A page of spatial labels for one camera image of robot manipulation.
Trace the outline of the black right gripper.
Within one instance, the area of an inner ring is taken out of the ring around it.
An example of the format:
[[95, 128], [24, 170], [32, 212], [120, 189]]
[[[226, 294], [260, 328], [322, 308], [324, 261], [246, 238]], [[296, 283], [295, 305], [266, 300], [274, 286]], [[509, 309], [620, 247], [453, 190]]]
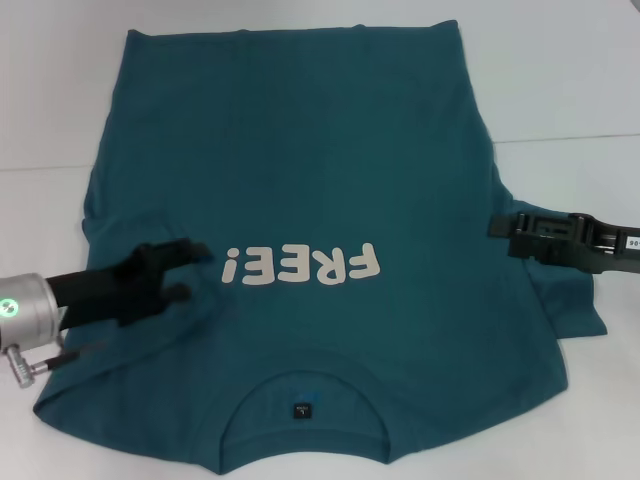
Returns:
[[639, 272], [639, 230], [586, 214], [565, 217], [530, 213], [491, 217], [489, 237], [511, 237], [508, 255], [584, 273]]

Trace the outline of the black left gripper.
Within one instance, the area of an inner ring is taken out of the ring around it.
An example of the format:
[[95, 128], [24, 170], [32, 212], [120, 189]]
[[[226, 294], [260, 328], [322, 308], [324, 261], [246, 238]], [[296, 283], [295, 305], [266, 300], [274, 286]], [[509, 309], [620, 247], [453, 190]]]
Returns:
[[169, 264], [214, 259], [204, 243], [190, 239], [142, 244], [112, 266], [49, 277], [46, 283], [56, 304], [66, 309], [62, 331], [105, 320], [128, 326], [191, 299], [192, 290], [184, 283], [163, 287]]

